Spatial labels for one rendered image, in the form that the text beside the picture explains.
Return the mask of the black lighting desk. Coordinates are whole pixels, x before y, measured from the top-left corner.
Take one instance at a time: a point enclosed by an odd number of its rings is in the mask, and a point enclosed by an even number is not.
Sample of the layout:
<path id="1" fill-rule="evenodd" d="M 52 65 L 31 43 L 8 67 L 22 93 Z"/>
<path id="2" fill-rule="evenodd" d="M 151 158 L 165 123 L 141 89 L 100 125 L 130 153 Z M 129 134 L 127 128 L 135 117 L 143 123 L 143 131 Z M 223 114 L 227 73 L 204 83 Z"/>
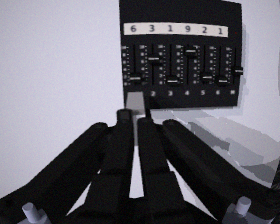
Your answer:
<path id="1" fill-rule="evenodd" d="M 148 109 L 237 106 L 241 3 L 119 0 L 119 18 L 124 108 L 128 92 Z"/>

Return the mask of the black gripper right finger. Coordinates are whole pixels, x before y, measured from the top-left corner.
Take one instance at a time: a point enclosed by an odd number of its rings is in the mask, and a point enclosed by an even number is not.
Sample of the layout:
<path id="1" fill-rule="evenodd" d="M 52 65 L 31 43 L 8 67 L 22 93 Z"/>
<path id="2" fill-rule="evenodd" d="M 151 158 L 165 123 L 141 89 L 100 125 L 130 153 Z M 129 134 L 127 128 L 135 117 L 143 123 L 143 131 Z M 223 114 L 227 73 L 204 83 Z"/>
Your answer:
<path id="1" fill-rule="evenodd" d="M 195 224 L 167 160 L 223 224 L 271 224 L 279 212 L 280 193 L 245 177 L 179 121 L 154 123 L 143 92 L 135 92 L 135 127 L 152 224 Z"/>

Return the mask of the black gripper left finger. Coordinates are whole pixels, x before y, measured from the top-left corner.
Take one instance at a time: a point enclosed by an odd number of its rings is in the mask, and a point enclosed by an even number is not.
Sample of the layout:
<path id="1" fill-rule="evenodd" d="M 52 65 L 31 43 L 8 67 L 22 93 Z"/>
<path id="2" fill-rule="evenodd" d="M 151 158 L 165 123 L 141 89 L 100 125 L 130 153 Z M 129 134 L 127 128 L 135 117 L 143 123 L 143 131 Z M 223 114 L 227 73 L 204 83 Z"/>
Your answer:
<path id="1" fill-rule="evenodd" d="M 117 224 L 121 196 L 130 196 L 135 92 L 126 108 L 116 111 L 116 125 L 91 125 L 30 182 L 0 198 L 0 223 L 55 224 L 91 183 L 73 224 Z"/>

